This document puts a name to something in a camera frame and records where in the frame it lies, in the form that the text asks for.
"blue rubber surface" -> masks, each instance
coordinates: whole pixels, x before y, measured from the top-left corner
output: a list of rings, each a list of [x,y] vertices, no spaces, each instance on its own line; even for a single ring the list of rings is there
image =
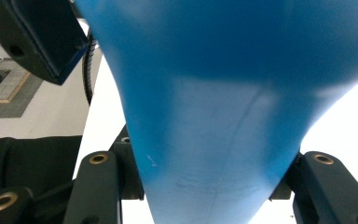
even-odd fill
[[[358,1],[76,0],[156,223],[245,223],[358,83]]]

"black cable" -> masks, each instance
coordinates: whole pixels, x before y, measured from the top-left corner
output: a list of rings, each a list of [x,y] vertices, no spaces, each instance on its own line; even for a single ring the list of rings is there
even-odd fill
[[[83,57],[83,86],[84,92],[86,93],[87,101],[90,105],[92,99],[91,64],[95,46],[97,45],[97,40],[92,35],[91,29],[89,29],[87,38],[89,39],[89,45],[87,46],[86,54]]]

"blue inflatable object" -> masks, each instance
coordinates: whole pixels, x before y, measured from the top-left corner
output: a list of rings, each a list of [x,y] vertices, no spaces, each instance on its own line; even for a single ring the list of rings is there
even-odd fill
[[[358,1],[76,0],[156,223],[245,223],[358,83]]]

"white surface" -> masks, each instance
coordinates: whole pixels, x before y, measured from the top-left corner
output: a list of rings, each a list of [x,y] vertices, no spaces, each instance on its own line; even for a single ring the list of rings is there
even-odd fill
[[[80,158],[92,151],[109,149],[124,125],[121,103],[114,86],[115,82],[103,59],[80,148]],[[339,158],[358,180],[358,86],[332,106],[310,129],[302,143],[301,152],[313,150]],[[125,224],[153,223],[147,202],[124,201],[123,219]],[[296,223],[292,200],[266,201],[250,223]]]

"black fabric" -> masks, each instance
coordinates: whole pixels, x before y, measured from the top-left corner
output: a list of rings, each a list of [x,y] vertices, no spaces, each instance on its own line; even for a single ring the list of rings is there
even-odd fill
[[[26,187],[40,195],[72,179],[81,136],[0,138],[0,189]]]

